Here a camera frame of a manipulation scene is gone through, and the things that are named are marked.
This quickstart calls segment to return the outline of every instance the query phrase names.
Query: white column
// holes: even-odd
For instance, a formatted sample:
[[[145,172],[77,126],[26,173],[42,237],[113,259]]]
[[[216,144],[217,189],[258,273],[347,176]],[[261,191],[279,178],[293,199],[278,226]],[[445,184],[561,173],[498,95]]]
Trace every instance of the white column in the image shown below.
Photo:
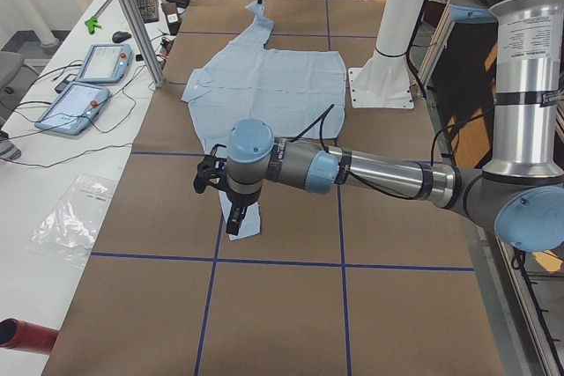
[[[35,32],[42,47],[53,48],[58,46],[59,40],[51,33],[47,22],[33,4],[33,0],[10,0],[10,2]]]
[[[423,1],[387,0],[374,55],[348,72],[353,107],[413,108],[404,53]]]

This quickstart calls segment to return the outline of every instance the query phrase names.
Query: cable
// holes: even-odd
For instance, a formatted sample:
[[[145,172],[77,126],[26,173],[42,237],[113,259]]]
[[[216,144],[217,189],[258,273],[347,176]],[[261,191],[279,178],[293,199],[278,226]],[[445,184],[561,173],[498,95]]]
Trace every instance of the cable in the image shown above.
[[[33,167],[41,167],[43,169],[49,169],[50,167],[53,166],[57,166],[57,165],[61,165],[62,163],[68,162],[69,160],[73,160],[73,159],[77,159],[81,156],[84,156],[88,153],[95,153],[97,151],[103,151],[103,150],[107,150],[107,149],[121,149],[123,147],[129,147],[132,146],[132,143],[126,143],[126,144],[120,144],[120,145],[106,145],[104,147],[100,147],[99,149],[89,149],[89,150],[85,150],[82,153],[79,153],[75,156],[71,156],[69,158],[63,159],[63,160],[59,160],[58,162],[54,162],[51,163],[50,165],[40,165],[40,164],[35,164],[35,163],[25,163],[25,162],[19,162],[17,160],[9,160],[9,159],[4,159],[2,157],[0,157],[1,160],[3,160],[4,162],[9,162],[9,163],[13,163],[14,165],[22,165],[22,166],[33,166]]]
[[[421,46],[420,44],[412,44],[412,48],[431,48],[432,46],[436,46],[437,42],[427,44],[426,46]]]
[[[323,147],[323,150],[326,153],[329,153],[329,149],[327,148],[327,146],[325,145],[324,141],[323,141],[323,124],[325,123],[325,118],[327,117],[327,115],[329,114],[329,112],[331,111],[331,109],[335,106],[335,104],[331,104],[329,107],[327,107],[327,109],[325,109],[325,111],[317,118],[315,119],[315,121],[313,123],[311,123],[306,129],[304,129],[296,138],[293,138],[292,140],[290,140],[290,142],[295,141],[295,139],[300,138],[301,136],[303,136],[306,132],[308,132],[311,128],[314,127],[314,125],[318,122],[321,121],[319,124],[319,142],[321,143],[321,146]],[[342,167],[341,164],[339,163],[339,169],[341,172],[346,172]],[[415,197],[409,197],[408,195],[403,195],[402,193],[399,193],[398,191],[395,191],[391,188],[380,188],[377,185],[375,185],[373,182],[365,180],[364,178],[362,178],[361,176],[357,175],[356,173],[354,173],[353,171],[351,171],[350,169],[348,170],[348,174],[351,175],[355,180],[357,180],[358,182],[366,185],[367,187],[370,187],[371,189],[378,191],[381,194],[384,195],[388,195],[390,197],[394,197],[394,198],[399,198],[402,200],[415,200]]]
[[[130,110],[127,112],[127,114],[125,114],[125,116],[116,125],[114,125],[110,129],[100,129],[96,126],[96,124],[93,122],[93,120],[90,117],[84,116],[86,119],[88,119],[90,121],[90,123],[93,125],[93,127],[95,127],[101,134],[107,134],[109,132],[112,132],[114,129],[119,127],[122,123],[124,123],[131,116],[131,112],[133,112],[133,109],[135,108],[135,106],[137,106],[137,101],[134,98],[132,98],[131,96],[129,96],[129,94],[125,92],[125,89],[127,88],[127,86],[129,84],[131,84],[139,76],[139,74],[141,73],[141,70],[143,70],[143,68],[145,68],[145,67],[146,67],[146,65],[137,66],[135,68],[135,70],[133,71],[133,76],[131,77],[131,79],[127,83],[125,83],[122,88],[120,88],[117,92],[115,92],[114,94],[112,94],[109,97],[110,99],[112,99],[117,94],[119,94],[119,92],[122,92],[125,97],[127,97],[128,99],[130,99],[133,102],[133,104],[130,107]]]
[[[39,101],[39,100],[31,100],[31,101],[23,101],[21,103],[19,103],[16,107],[14,107],[13,109],[9,109],[8,107],[6,107],[5,104],[3,104],[2,106],[6,107],[6,109],[11,110],[12,112],[14,110],[16,110],[18,107],[24,106],[24,105],[32,105],[32,104],[41,104],[41,105],[47,105],[50,106],[51,102],[50,101]]]
[[[427,98],[427,90],[425,89],[425,86],[423,85],[421,78],[419,78],[419,70],[417,68],[415,68],[415,65],[413,64],[412,59],[409,56],[409,51],[406,54],[405,59],[406,59],[406,62],[407,62],[407,67],[412,72],[413,77],[415,78],[415,82],[417,83],[417,86],[419,87],[419,90],[421,91],[421,95],[423,96],[423,99],[426,99]]]
[[[487,114],[492,112],[494,109],[495,109],[495,106],[490,107],[489,109],[487,109],[482,114],[477,114],[476,116],[473,116],[472,118],[464,119],[463,121],[455,122],[455,123],[452,123],[450,125],[447,125],[446,127],[439,129],[436,132],[436,134],[434,135],[433,142],[431,143],[431,162],[430,162],[430,165],[432,166],[434,164],[434,147],[437,144],[437,140],[438,140],[440,134],[442,134],[444,131],[446,131],[448,129],[453,129],[453,128],[458,129],[458,127],[462,128],[464,125],[466,125],[469,122],[476,121],[477,119],[483,118],[484,116],[486,116]]]
[[[56,126],[54,126],[54,127],[48,128],[48,129],[40,129],[40,130],[38,130],[38,131],[34,131],[34,132],[32,132],[32,133],[29,133],[29,134],[24,134],[24,135],[21,135],[21,136],[11,136],[11,137],[10,137],[10,140],[16,140],[16,139],[18,139],[18,138],[24,138],[24,137],[26,137],[26,136],[34,136],[34,135],[41,134],[41,133],[46,132],[46,131],[50,131],[50,130],[52,130],[52,129],[61,128],[61,127],[64,127],[64,126],[66,126],[66,125],[68,125],[68,124],[70,124],[70,123],[73,123],[73,122],[75,122],[75,121],[77,121],[78,119],[81,119],[81,118],[87,119],[87,120],[93,125],[93,127],[94,127],[96,130],[98,130],[101,134],[107,134],[107,133],[113,131],[114,129],[116,129],[118,126],[120,126],[123,122],[125,122],[125,121],[131,116],[131,113],[133,112],[133,109],[134,109],[135,106],[137,105],[137,101],[136,101],[134,98],[132,98],[131,96],[129,96],[129,94],[127,94],[127,93],[125,92],[125,89],[128,87],[128,85],[130,85],[130,84],[140,75],[141,70],[142,70],[143,68],[145,68],[145,67],[146,67],[146,65],[139,65],[139,66],[137,66],[137,67],[135,68],[135,70],[133,71],[133,76],[130,78],[130,80],[129,80],[127,83],[125,83],[125,84],[123,85],[122,88],[120,88],[117,92],[111,94],[106,100],[103,100],[103,101],[101,101],[101,102],[99,103],[98,107],[101,107],[104,103],[106,103],[106,102],[109,101],[110,99],[114,98],[114,97],[115,97],[116,95],[118,95],[120,92],[122,92],[123,95],[125,95],[125,97],[127,97],[128,99],[130,99],[130,100],[133,102],[133,104],[131,105],[131,108],[130,108],[130,110],[127,112],[127,114],[126,114],[117,124],[115,124],[112,128],[110,128],[110,129],[100,129],[100,128],[93,122],[93,119],[92,119],[91,117],[86,116],[86,115],[84,115],[84,114],[81,114],[81,115],[69,115],[69,114],[59,113],[59,114],[53,114],[53,115],[51,115],[50,117],[52,118],[52,117],[54,117],[54,116],[63,115],[63,116],[67,116],[67,117],[69,117],[69,118],[73,118],[73,120],[72,120],[72,121],[69,121],[69,122],[64,122],[64,123],[62,123],[62,124],[60,124],[60,125],[56,125]],[[6,107],[6,105],[5,105],[4,103],[2,103],[1,100],[0,100],[0,105]],[[21,114],[21,113],[20,113],[19,111],[17,111],[16,109],[9,109],[9,108],[8,108],[8,110],[11,110],[12,112],[15,112],[16,114],[19,114],[20,116],[22,116],[22,117],[23,117],[26,121],[28,121],[28,122],[31,122],[31,123],[41,122],[41,121],[34,121],[34,120],[32,120],[32,119],[29,119],[27,116],[25,116],[24,114]]]
[[[511,269],[519,270],[524,269],[525,261],[527,260],[527,254],[522,251],[518,250],[517,248],[513,248],[513,258],[511,259]]]
[[[558,255],[556,255],[555,253],[553,253],[552,251],[549,253],[548,251],[541,251],[541,253],[544,253],[546,255],[550,255],[551,257],[554,257],[555,259],[560,260],[561,262],[564,262],[564,259],[562,257],[559,257]]]
[[[60,68],[55,68],[54,70],[50,70],[49,72],[39,75],[34,81],[32,81],[32,83],[29,85],[30,87],[32,85],[34,85],[35,83],[39,82],[41,79],[43,79],[44,77],[51,75],[54,72],[57,72],[58,70],[61,71],[61,73],[59,75],[57,75],[56,77],[53,78],[53,81],[55,81],[56,79],[58,79],[60,76],[62,76],[62,74],[69,68],[76,68],[78,66],[82,66],[82,63],[77,63],[77,64],[73,64],[74,62],[82,62],[82,59],[77,59],[76,61],[72,61],[71,63],[69,63],[68,65],[65,66],[61,66]]]
[[[295,141],[298,141],[300,138],[303,137],[304,134],[306,134],[310,129],[312,129],[319,121],[324,120],[325,116],[327,116],[327,114],[331,111],[331,109],[335,106],[335,104],[331,104],[329,107],[327,107],[325,109],[325,111],[320,114],[317,119],[315,119],[315,121],[311,122],[307,128],[305,128],[300,134],[298,134],[297,136],[295,136],[294,138],[291,138],[288,140],[288,142],[290,143],[294,143]]]
[[[403,195],[403,194],[399,193],[398,191],[395,191],[395,190],[388,191],[388,189],[380,188],[377,185],[375,185],[373,182],[370,182],[369,180],[365,180],[364,178],[357,175],[353,171],[349,171],[349,175],[351,175],[356,181],[366,185],[367,187],[373,189],[374,191],[378,191],[381,194],[384,194],[384,195],[387,195],[387,196],[390,196],[390,197],[394,197],[394,198],[399,198],[400,200],[415,200],[415,197],[409,197],[408,195]]]

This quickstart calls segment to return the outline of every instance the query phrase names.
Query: label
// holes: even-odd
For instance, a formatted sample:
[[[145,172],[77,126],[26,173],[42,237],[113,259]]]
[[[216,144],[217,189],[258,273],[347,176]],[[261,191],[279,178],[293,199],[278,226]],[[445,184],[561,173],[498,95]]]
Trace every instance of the label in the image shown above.
[[[500,26],[498,63],[560,57],[561,16],[520,19]]]
[[[560,92],[543,92],[542,100],[540,101],[541,107],[548,107],[557,104],[561,100]]]

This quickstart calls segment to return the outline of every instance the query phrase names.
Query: white desk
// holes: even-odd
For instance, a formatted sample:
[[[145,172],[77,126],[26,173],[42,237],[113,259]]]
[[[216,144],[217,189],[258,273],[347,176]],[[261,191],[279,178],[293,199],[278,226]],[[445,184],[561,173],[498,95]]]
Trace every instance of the white desk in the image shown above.
[[[96,29],[94,35],[88,34],[84,21],[104,2],[105,0],[93,1],[45,72],[74,60],[84,59],[90,45],[109,43],[115,31],[128,29],[120,5],[114,0],[99,16],[102,28]],[[160,35],[160,30],[168,32],[162,12],[160,16],[160,22],[146,25],[150,38]],[[139,53],[133,39],[127,42],[132,46],[134,54]],[[157,47],[159,42],[160,39],[155,40],[153,46]],[[110,86],[110,91],[117,92],[131,78],[136,67],[142,64],[133,62],[121,84]],[[24,101],[53,101],[56,98],[56,84],[51,77],[44,78],[32,86]],[[37,134],[14,140],[22,151],[19,161],[47,165],[85,150],[131,143],[149,106],[152,87],[148,71],[143,70],[127,90],[129,96],[137,101],[131,116],[108,134],[101,134],[90,127],[76,139]],[[128,113],[131,104],[131,100],[122,93],[116,95],[100,114],[96,125],[100,129],[111,128]],[[30,119],[37,119],[43,110],[44,108],[26,107],[19,109]],[[37,131],[32,123],[17,114],[12,114],[4,129],[12,137]],[[25,249],[25,244],[31,238],[33,229],[49,214],[59,197],[80,173],[119,180],[129,154],[130,147],[110,149],[87,154],[49,169],[0,162],[0,193],[3,199],[0,211],[0,320],[14,317],[51,328],[61,327],[82,269],[31,253]],[[1,376],[39,375],[46,362],[47,356],[0,349]]]

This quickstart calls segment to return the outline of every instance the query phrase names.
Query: black cable tie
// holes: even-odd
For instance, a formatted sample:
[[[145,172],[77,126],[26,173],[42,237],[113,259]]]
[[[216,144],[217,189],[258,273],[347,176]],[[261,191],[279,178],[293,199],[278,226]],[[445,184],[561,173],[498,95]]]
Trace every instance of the black cable tie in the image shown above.
[[[420,163],[414,162],[421,168],[421,187],[419,188],[419,192],[412,198],[413,200],[426,200],[431,195],[433,191],[433,184],[434,184],[434,177],[433,177],[433,169],[431,166]]]
[[[377,52],[379,55],[382,55],[382,56],[384,56],[384,57],[394,58],[394,57],[402,57],[402,56],[407,55],[407,52],[404,52],[404,53],[402,53],[401,55],[388,55],[388,54],[383,53],[383,52],[381,52],[380,50],[378,50],[378,48],[375,48],[375,49],[376,49],[376,52]]]
[[[338,174],[335,178],[337,185],[343,185],[351,172],[351,163],[353,162],[353,152],[347,149],[342,150],[341,161],[338,164]]]

